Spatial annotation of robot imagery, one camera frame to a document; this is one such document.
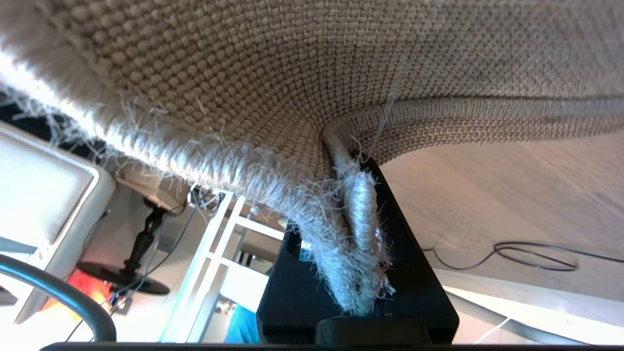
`woven fabric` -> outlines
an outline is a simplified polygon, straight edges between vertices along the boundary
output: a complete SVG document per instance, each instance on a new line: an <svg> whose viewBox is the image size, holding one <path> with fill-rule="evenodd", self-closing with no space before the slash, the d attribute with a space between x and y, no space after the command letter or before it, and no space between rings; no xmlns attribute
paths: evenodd
<svg viewBox="0 0 624 351"><path fill-rule="evenodd" d="M0 78L293 218L338 303L365 314L391 289L374 180L348 151L620 130L621 18L618 0L4 0Z"/></svg>

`curved metal tube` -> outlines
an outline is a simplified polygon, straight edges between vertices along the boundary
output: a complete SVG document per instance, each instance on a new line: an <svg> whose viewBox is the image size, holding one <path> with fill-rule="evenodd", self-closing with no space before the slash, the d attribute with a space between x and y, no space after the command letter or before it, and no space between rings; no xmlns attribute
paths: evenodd
<svg viewBox="0 0 624 351"><path fill-rule="evenodd" d="M94 341L117 341L117 330L109 314L75 287L48 272L5 255L0 255L0 274L42 290L70 308L91 328Z"/></svg>

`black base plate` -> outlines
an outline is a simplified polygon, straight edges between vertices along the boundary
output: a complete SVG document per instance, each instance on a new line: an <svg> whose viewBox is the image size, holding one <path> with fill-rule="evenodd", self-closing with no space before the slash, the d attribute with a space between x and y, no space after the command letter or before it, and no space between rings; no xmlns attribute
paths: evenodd
<svg viewBox="0 0 624 351"><path fill-rule="evenodd" d="M95 262L80 262L76 265L79 270L89 274L92 277L102 279L106 282L113 284L115 287L125 287L133 282L136 282L136 285L141 281L141 276L129 277L127 275L122 275L119 273L121 268L115 267L113 265L104 265ZM131 287L130 290L135 290L137 287ZM152 295L167 295L169 294L169 288L160 282L157 282L151 278L145 278L145 282L138 287L139 292L144 292L146 294Z"/></svg>

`white cable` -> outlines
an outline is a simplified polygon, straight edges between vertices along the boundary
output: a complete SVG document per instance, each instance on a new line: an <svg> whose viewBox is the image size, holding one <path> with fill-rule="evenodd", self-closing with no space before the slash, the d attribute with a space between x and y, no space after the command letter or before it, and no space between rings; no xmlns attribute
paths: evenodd
<svg viewBox="0 0 624 351"><path fill-rule="evenodd" d="M497 325L496 327L488 330L485 332L485 334L481 335L481 337L474 343L474 345L477 345L479 343L481 343L483 340L485 340L485 338L487 338L488 336L490 336L492 333L494 333L496 330L499 330L500 328L502 328L503 325L505 325L507 322L509 322L511 320L510 317L507 317L507 319L505 319L501 324Z"/></svg>

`blue fabric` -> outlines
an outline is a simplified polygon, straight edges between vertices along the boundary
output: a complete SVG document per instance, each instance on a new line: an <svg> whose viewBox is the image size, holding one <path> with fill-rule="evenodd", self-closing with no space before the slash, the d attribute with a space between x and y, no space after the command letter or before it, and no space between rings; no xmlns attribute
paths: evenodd
<svg viewBox="0 0 624 351"><path fill-rule="evenodd" d="M232 313L228 333L223 342L226 344L259 344L260 335L256 324L256 314L238 305Z"/></svg>

